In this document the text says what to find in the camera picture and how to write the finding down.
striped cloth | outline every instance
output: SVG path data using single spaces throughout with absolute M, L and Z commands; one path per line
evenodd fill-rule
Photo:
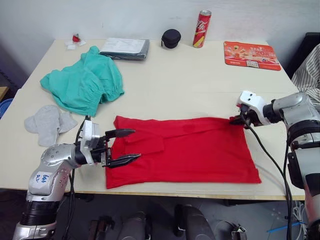
M 320 112 L 320 44 L 318 44 L 292 77 L 299 92 L 306 93 Z

red t-shirt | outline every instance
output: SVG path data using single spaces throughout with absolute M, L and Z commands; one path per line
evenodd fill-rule
M 139 120 L 117 116 L 117 129 L 136 132 L 116 138 L 113 159 L 142 154 L 134 162 L 106 167 L 106 187 L 144 182 L 261 183 L 243 126 L 228 119 Z

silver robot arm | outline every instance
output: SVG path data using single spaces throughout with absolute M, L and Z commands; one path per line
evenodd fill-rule
M 287 131 L 288 170 L 294 186 L 304 189 L 308 216 L 308 239 L 320 239 L 320 114 L 304 93 L 295 93 L 266 104 L 253 92 L 244 91 L 237 106 L 254 126 L 283 121 Z M 231 124 L 243 124 L 240 116 Z
M 56 230 L 57 211 L 72 169 L 81 165 L 102 163 L 115 168 L 136 160 L 140 154 L 129 154 L 113 160 L 108 141 L 135 131 L 117 129 L 100 137 L 99 126 L 89 117 L 81 125 L 80 142 L 56 144 L 46 149 L 39 167 L 32 173 L 21 221 L 16 225 L 13 240 L 51 239 Z

